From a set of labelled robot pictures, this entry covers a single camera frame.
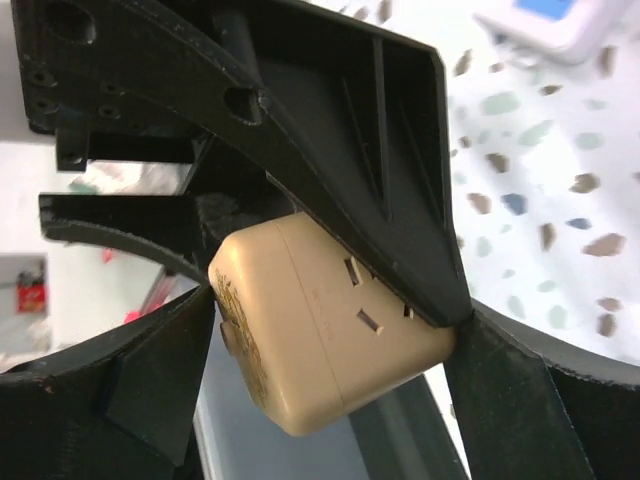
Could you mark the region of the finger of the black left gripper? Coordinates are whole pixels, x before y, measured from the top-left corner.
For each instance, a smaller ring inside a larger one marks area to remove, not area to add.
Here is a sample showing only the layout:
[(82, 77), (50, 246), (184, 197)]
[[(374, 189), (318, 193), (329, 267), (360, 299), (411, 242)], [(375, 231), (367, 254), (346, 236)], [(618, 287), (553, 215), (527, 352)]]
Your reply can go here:
[(221, 145), (209, 192), (308, 213), (428, 323), (472, 315), (454, 243), (444, 67), (431, 47), (301, 1), (171, 1), (203, 74), (181, 115)]

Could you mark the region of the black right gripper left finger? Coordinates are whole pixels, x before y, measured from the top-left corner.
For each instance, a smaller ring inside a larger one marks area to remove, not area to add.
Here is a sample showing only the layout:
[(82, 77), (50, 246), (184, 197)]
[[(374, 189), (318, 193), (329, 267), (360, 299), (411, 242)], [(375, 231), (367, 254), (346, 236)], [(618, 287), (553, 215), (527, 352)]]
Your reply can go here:
[(193, 417), (213, 326), (198, 287), (3, 373), (2, 478), (202, 478)]

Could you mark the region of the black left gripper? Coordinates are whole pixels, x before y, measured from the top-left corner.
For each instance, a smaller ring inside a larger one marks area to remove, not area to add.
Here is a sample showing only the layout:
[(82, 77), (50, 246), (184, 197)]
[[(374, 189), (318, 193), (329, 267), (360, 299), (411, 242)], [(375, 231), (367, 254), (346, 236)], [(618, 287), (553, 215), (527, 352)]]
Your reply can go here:
[[(190, 163), (192, 147), (228, 171), (256, 166), (232, 142), (233, 106), (257, 96), (239, 45), (254, 1), (15, 1), (26, 116), (52, 136), (57, 167), (91, 160)], [(49, 240), (107, 247), (197, 283), (234, 231), (280, 216), (280, 194), (39, 196)]]

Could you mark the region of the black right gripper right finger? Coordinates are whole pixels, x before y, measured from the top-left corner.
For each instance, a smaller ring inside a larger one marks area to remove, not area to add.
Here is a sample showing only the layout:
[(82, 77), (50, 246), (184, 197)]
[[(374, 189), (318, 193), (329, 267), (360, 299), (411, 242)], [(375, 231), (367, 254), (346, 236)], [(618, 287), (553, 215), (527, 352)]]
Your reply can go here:
[(638, 367), (472, 307), (445, 363), (472, 477), (638, 478)]

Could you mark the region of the tan cube plug adapter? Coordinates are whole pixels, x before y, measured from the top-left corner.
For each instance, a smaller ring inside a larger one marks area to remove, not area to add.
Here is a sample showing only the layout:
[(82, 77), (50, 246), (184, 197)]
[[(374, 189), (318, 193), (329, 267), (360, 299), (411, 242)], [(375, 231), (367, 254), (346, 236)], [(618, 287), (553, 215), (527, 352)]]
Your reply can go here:
[(293, 436), (350, 414), (454, 349), (452, 329), (426, 323), (303, 213), (230, 234), (208, 276), (251, 399)]

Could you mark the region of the white multicolour power strip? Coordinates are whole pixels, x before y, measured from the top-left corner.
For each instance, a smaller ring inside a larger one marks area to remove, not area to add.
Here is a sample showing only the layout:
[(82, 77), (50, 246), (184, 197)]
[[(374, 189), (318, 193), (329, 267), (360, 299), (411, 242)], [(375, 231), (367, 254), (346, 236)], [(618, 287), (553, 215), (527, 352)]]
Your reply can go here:
[(559, 63), (585, 62), (631, 0), (480, 1), (473, 17), (493, 34)]

